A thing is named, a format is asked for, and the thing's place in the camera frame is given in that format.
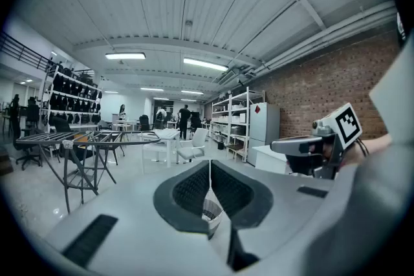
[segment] ceiling light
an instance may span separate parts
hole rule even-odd
[[[190,58],[184,58],[184,63],[187,63],[189,65],[196,65],[196,66],[202,66],[202,67],[207,67],[207,68],[211,68],[211,69],[216,69],[216,70],[220,70],[222,72],[225,72],[226,70],[228,70],[228,67],[226,67],[226,66],[216,65],[214,63],[194,60],[194,59],[190,59]]]
[[[144,53],[108,53],[105,57],[109,60],[143,60]]]
[[[197,91],[185,91],[185,90],[181,90],[182,93],[191,93],[191,94],[203,94],[202,92],[197,92]]]
[[[153,89],[151,87],[142,87],[141,90],[147,90],[147,91],[164,91],[162,89]]]

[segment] ceiling pipe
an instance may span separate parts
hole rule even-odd
[[[345,19],[331,27],[329,27],[328,29],[321,31],[315,35],[313,35],[312,37],[306,39],[305,41],[297,44],[295,47],[290,48],[289,50],[285,51],[284,53],[276,56],[275,58],[271,59],[270,61],[268,61],[267,63],[264,64],[264,66],[266,67],[270,67],[273,63],[279,61],[282,58],[285,58],[286,56],[288,56],[289,54],[313,43],[314,41],[317,41],[320,38],[323,38],[325,36],[328,36],[330,34],[332,34],[333,32],[343,29],[346,26],[351,25],[352,23],[359,21],[359,20],[363,20],[363,19],[367,19],[368,16],[371,16],[373,14],[379,13],[379,12],[383,12],[384,10],[387,10],[389,8],[395,8],[395,4],[394,1],[386,1],[385,3],[379,4],[377,6],[374,6],[366,11],[363,11],[361,13],[358,13],[354,16],[349,17],[348,19]],[[262,66],[258,67],[255,69],[255,73],[261,72],[262,70],[265,70],[266,68],[263,68]]]
[[[359,34],[360,32],[366,31],[370,28],[377,27],[380,25],[380,22],[382,22],[382,20],[392,20],[396,13],[397,11],[394,8],[384,10],[382,12],[371,15],[364,20],[360,20],[354,22],[353,24],[347,25],[346,27],[335,31],[328,36],[323,36],[322,38],[319,38],[319,40],[313,41],[294,52],[286,51],[282,53],[281,56],[278,56],[277,59],[274,59],[274,61],[272,60],[272,63],[268,65],[268,68],[261,68],[259,71],[257,71],[256,77],[268,73],[269,70],[274,70],[275,68],[280,67],[279,65],[281,63],[286,63],[287,61],[291,62],[298,58],[301,58],[304,53],[309,54],[311,52],[315,52],[320,49],[318,48],[320,45],[331,45],[339,40]]]

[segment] drying rack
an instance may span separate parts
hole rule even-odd
[[[122,140],[126,135],[137,135],[138,140]],[[41,133],[34,134],[32,136],[22,137],[16,140],[16,143],[22,144],[33,144],[39,145],[40,153],[43,155],[50,169],[58,180],[62,183],[65,188],[65,200],[68,213],[71,212],[69,206],[69,195],[68,190],[79,189],[81,191],[82,204],[83,201],[83,190],[91,190],[95,195],[98,195],[98,185],[102,178],[102,175],[106,171],[111,177],[111,180],[116,184],[115,179],[113,178],[111,172],[107,168],[107,157],[108,157],[108,148],[117,147],[121,145],[145,145],[149,143],[157,143],[160,141],[158,135],[153,131],[72,131],[69,133]],[[65,163],[63,166],[63,178],[58,174],[58,172],[50,164],[48,158],[43,151],[44,146],[56,145],[59,144],[60,149],[64,149],[65,153]],[[92,152],[94,149],[95,159],[93,167],[85,167],[85,160],[87,157],[88,146],[92,147]],[[79,156],[83,152],[82,163],[79,160]],[[105,160],[100,154],[100,149],[105,151]],[[101,160],[102,167],[98,167],[98,159]],[[72,160],[76,166],[77,170],[68,174],[67,172],[67,162]],[[74,179],[77,175],[80,175],[78,183],[74,184]]]

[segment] floor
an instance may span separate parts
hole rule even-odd
[[[11,206],[16,212],[16,217],[31,231],[44,237],[62,218],[67,215],[65,204],[65,195],[63,186],[54,176],[49,166],[43,161],[43,167],[38,167],[35,163],[30,163],[24,171],[21,170],[21,164],[16,165],[15,159],[21,156],[13,145],[5,137],[3,143],[8,150],[14,172],[0,177],[1,188],[8,197]],[[121,150],[117,149],[118,165],[115,163],[113,154],[109,153],[108,168],[118,184],[133,176],[143,176],[144,174],[162,171],[167,168],[165,154],[160,154],[159,162],[152,161],[155,159],[155,152],[145,151],[144,153],[144,173],[142,168],[137,165],[140,160],[141,148],[136,145],[130,145],[124,149],[125,156]],[[212,139],[206,142],[206,157],[225,160],[226,151],[218,150],[217,143]],[[58,163],[56,157],[49,158],[52,166],[57,170],[60,176],[63,175],[63,161]],[[87,159],[87,164],[91,165],[93,158]],[[76,166],[68,163],[68,170],[75,170]],[[103,174],[99,185],[99,193],[110,189],[115,184],[107,173]],[[85,203],[95,197],[92,191],[85,191]],[[77,189],[69,190],[69,204],[71,211],[74,211],[81,204],[80,191]]]

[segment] trash can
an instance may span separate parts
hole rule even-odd
[[[203,220],[208,222],[208,239],[211,239],[220,225],[221,217],[223,216],[223,208],[219,200],[215,196],[213,190],[208,190],[204,204],[202,207]]]

